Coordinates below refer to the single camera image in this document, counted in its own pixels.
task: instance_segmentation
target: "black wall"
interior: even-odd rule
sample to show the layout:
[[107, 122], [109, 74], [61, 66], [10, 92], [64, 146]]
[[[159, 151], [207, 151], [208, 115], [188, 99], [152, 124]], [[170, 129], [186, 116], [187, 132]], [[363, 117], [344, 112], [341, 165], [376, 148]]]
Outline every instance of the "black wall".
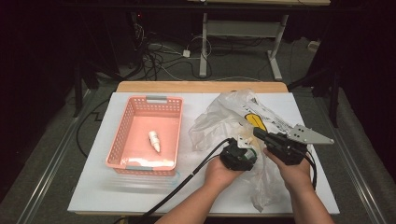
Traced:
[[[395, 179], [394, 6], [390, 0], [349, 2], [358, 2], [356, 6], [361, 6], [362, 11], [332, 16], [307, 75], [315, 74], [323, 66], [335, 65], [352, 109], [379, 158]], [[316, 80], [309, 85], [322, 84], [321, 80]]]
[[0, 6], [0, 200], [64, 105], [78, 57], [68, 14], [50, 1], [8, 2]]

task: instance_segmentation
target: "forearm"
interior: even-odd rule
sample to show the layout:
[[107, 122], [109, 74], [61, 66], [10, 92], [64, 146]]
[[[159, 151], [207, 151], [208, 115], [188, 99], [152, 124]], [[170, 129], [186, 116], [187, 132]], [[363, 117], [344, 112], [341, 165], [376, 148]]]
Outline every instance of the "forearm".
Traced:
[[332, 218], [318, 195], [309, 190], [304, 193], [290, 193], [294, 220], [297, 224], [333, 223]]
[[219, 196], [220, 191], [205, 185], [196, 190], [182, 203], [161, 217], [156, 223], [204, 223], [213, 202]]

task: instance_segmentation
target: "yellow label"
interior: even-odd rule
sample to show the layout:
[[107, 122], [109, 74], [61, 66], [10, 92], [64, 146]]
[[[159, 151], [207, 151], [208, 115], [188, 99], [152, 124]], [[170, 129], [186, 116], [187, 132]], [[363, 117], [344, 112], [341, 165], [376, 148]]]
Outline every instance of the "yellow label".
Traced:
[[265, 128], [264, 123], [262, 122], [262, 118], [256, 114], [246, 114], [245, 119], [251, 123], [254, 127], [261, 128], [265, 131], [267, 131], [267, 128]]

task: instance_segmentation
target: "person's left hand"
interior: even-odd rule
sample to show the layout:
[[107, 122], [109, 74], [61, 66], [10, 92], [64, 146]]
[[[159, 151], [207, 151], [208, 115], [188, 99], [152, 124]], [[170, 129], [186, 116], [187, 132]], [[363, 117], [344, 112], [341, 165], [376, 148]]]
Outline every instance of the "person's left hand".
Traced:
[[242, 173], [244, 172], [227, 169], [220, 158], [216, 157], [206, 167], [204, 185], [223, 191]]

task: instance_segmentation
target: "dark background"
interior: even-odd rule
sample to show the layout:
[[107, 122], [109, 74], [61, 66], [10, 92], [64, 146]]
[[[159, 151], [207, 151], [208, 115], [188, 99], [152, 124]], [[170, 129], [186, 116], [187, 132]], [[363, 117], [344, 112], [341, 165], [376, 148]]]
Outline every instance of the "dark background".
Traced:
[[[183, 0], [172, 2], [184, 3]], [[64, 105], [64, 97], [74, 85], [77, 62], [92, 60], [117, 73], [122, 60], [132, 62], [136, 55], [132, 41], [131, 49], [124, 52], [125, 57], [119, 57], [119, 52], [114, 50], [117, 41], [113, 36], [124, 35], [123, 40], [127, 42], [131, 38], [128, 34], [117, 34], [117, 29], [111, 30], [108, 26], [112, 20], [128, 26], [124, 12], [79, 13], [58, 7], [52, 1], [21, 0], [1, 4], [3, 199], [47, 123]], [[315, 74], [329, 63], [336, 64], [341, 87], [375, 151], [395, 178], [392, 138], [396, 126], [393, 103], [396, 74], [393, 34], [396, 32], [390, 4], [391, 1], [334, 0], [331, 7], [361, 7], [364, 13], [320, 16], [308, 10], [301, 15], [291, 15], [284, 39], [293, 41], [304, 36], [322, 40], [307, 75]], [[144, 12], [142, 15], [141, 22], [148, 29], [180, 43], [188, 43], [202, 28], [202, 17], [195, 13]], [[258, 15], [239, 17], [257, 20]], [[323, 85], [321, 80], [331, 86], [331, 77], [314, 80], [309, 85]]]

